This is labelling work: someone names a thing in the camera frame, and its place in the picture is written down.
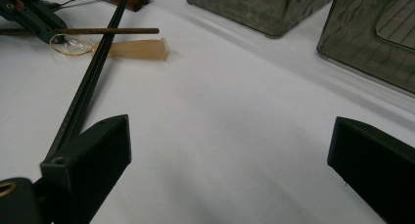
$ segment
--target thin brown stick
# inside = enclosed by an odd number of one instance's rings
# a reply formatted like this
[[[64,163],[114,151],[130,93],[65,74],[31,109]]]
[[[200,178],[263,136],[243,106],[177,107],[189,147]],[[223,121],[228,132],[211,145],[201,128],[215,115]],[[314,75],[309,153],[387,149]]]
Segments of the thin brown stick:
[[[86,34],[158,34],[158,28],[56,28],[55,31],[67,35]],[[0,29],[0,35],[34,35],[28,29]]]

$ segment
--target white table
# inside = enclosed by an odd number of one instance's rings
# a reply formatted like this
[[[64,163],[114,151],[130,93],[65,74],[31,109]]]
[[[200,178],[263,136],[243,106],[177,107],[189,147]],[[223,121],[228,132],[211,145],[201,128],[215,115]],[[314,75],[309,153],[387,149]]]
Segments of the white table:
[[[89,2],[57,15],[106,27],[115,6]],[[334,122],[415,145],[415,101],[318,56],[329,10],[276,40],[186,0],[125,12],[120,27],[161,33],[115,41],[164,37],[170,54],[106,61],[85,128],[127,113],[133,160],[92,223],[384,223],[327,165]],[[1,19],[6,27],[16,25]],[[34,182],[91,56],[2,36],[0,60],[0,180]]]

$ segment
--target translucent plastic container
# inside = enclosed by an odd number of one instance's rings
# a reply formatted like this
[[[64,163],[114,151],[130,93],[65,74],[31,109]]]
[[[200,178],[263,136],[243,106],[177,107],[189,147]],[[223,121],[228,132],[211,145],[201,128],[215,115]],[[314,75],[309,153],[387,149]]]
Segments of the translucent plastic container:
[[[415,0],[334,0],[317,50],[413,96],[414,47]]]
[[[227,19],[278,38],[331,0],[187,0]]]

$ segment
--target table surface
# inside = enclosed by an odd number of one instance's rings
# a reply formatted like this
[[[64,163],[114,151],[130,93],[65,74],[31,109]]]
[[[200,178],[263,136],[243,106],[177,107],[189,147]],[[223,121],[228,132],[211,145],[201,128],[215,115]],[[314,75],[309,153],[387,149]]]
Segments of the table surface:
[[[106,27],[114,10],[88,0],[57,15]],[[170,53],[106,61],[84,128],[128,114],[132,163],[92,223],[384,223],[327,165],[334,122],[415,145],[415,101],[319,57],[329,10],[280,39],[186,0],[126,11],[119,27],[161,32],[115,41],[164,37]],[[9,27],[18,25],[1,19]],[[36,37],[0,41],[0,180],[35,181],[91,56],[60,55]]]

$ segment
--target brown rod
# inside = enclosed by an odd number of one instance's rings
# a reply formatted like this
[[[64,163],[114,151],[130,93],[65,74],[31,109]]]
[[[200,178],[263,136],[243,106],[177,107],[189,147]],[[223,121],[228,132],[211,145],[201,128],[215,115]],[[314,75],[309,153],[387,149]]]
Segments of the brown rod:
[[[158,28],[56,28],[55,31],[67,35],[86,34],[158,34]],[[28,29],[0,29],[0,35],[34,35]]]

